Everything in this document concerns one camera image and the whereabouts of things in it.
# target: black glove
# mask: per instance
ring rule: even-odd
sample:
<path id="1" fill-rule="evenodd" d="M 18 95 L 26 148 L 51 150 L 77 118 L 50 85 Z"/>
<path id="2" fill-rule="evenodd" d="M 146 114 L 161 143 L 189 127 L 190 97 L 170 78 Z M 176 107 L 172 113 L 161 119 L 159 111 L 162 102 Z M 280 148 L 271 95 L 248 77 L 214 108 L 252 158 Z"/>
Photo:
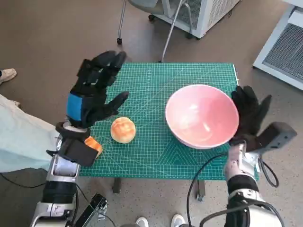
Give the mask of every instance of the black glove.
<path id="1" fill-rule="evenodd" d="M 118 108 L 127 99 L 128 92 L 120 93 L 105 104 L 106 88 L 116 80 L 125 59 L 125 52 L 116 55 L 115 51 L 108 51 L 83 61 L 67 103 L 67 116 L 72 126 L 88 128 L 96 121 L 119 113 Z"/>
<path id="2" fill-rule="evenodd" d="M 238 109 L 240 123 L 236 134 L 230 140 L 230 144 L 237 144 L 245 140 L 247 151 L 251 151 L 256 147 L 257 133 L 269 110 L 271 95 L 268 95 L 259 104 L 256 94 L 250 86 L 244 88 L 237 86 L 232 92 L 232 100 Z"/>

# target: chair leg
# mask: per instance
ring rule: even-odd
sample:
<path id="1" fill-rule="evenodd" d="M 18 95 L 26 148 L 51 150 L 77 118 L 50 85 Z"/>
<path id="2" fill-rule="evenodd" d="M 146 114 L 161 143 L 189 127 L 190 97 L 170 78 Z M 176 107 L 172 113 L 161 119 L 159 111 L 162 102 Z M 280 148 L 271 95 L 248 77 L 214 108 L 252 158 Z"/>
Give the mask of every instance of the chair leg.
<path id="1" fill-rule="evenodd" d="M 183 5 L 187 8 L 187 13 L 188 13 L 188 16 L 189 16 L 189 25 L 190 25 L 189 33 L 192 34 L 193 33 L 193 19 L 191 17 L 190 6 L 187 2 L 185 2 Z"/>
<path id="2" fill-rule="evenodd" d="M 120 18 L 120 25 L 119 25 L 118 38 L 117 38 L 118 44 L 122 44 L 121 30 L 122 30 L 122 24 L 123 24 L 123 19 L 124 19 L 125 8 L 126 8 L 126 0 L 124 0 L 124 2 L 123 2 L 123 8 L 122 8 L 122 13 L 121 13 L 121 18 Z"/>
<path id="3" fill-rule="evenodd" d="M 181 8 L 181 6 L 182 6 L 183 3 L 184 3 L 184 0 L 180 0 L 180 3 L 179 3 L 178 8 L 176 10 L 174 19 L 173 19 L 173 21 L 171 23 L 170 31 L 169 31 L 169 36 L 167 37 L 167 40 L 166 40 L 166 43 L 165 43 L 165 47 L 164 47 L 164 50 L 163 50 L 163 53 L 162 53 L 161 62 L 164 62 L 164 56 L 165 56 L 165 53 L 166 53 L 167 46 L 169 45 L 169 40 L 170 40 L 170 37 L 171 37 L 171 33 L 174 30 L 175 22 L 177 20 L 180 8 Z"/>

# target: vent grille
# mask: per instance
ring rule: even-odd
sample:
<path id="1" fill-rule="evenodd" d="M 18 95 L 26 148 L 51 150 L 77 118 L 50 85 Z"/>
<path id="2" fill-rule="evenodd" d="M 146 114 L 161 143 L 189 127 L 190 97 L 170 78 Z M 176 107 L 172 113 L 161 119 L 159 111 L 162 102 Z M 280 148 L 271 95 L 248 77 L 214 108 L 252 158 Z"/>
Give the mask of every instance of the vent grille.
<path id="1" fill-rule="evenodd" d="M 207 0 L 188 0 L 188 4 L 190 6 L 191 11 L 191 17 L 193 20 L 193 29 L 197 29 L 198 25 L 198 19 L 199 19 L 199 13 L 200 9 L 205 9 Z M 185 6 L 182 6 L 180 9 L 180 12 L 178 14 L 177 20 L 182 21 L 183 23 L 190 25 L 189 23 L 189 16 L 187 12 L 187 8 Z"/>
<path id="2" fill-rule="evenodd" d="M 217 23 L 238 2 L 239 0 L 214 0 L 209 15 L 208 27 L 212 27 Z"/>
<path id="3" fill-rule="evenodd" d="M 288 24 L 263 64 L 303 80 L 303 28 Z"/>

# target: robotic arm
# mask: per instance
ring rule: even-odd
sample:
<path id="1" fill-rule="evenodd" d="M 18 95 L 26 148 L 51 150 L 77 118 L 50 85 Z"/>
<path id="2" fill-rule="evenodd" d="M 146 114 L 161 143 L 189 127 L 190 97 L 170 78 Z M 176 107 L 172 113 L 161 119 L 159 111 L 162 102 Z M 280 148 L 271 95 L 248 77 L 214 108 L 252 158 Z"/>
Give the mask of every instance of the robotic arm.
<path id="1" fill-rule="evenodd" d="M 257 136 L 271 96 L 259 105 L 251 87 L 237 87 L 232 98 L 240 115 L 240 125 L 231 140 L 224 168 L 229 193 L 227 210 L 230 211 L 226 215 L 225 227 L 283 227 L 277 210 L 266 203 L 259 192 L 255 169 L 259 171 L 260 163 L 264 171 L 262 155 L 283 147 L 297 133 L 284 122 L 274 122 Z"/>
<path id="2" fill-rule="evenodd" d="M 89 127 L 96 121 L 118 114 L 118 108 L 128 97 L 125 91 L 105 104 L 106 88 L 114 83 L 125 58 L 125 52 L 116 55 L 116 52 L 108 51 L 93 60 L 83 61 L 78 80 L 68 98 L 69 121 L 56 125 L 60 134 L 57 149 L 47 151 L 52 161 L 31 227 L 82 227 L 87 224 L 95 208 L 99 207 L 103 213 L 106 211 L 108 201 L 96 194 L 87 210 L 75 222 L 77 207 L 74 207 L 73 197 L 77 195 L 76 179 L 80 166 L 91 166 L 98 153 L 85 144 L 85 139 L 90 135 Z"/>

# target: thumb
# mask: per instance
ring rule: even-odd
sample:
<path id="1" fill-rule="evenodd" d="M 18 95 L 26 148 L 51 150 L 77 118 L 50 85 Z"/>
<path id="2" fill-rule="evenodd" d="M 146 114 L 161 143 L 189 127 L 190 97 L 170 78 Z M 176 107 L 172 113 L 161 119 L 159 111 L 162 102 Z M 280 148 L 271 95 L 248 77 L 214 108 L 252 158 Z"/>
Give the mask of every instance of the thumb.
<path id="1" fill-rule="evenodd" d="M 125 102 L 125 100 L 128 98 L 129 92 L 124 91 L 121 92 L 119 95 L 117 95 L 112 101 L 110 101 L 107 106 L 112 110 L 119 109 L 120 106 Z"/>

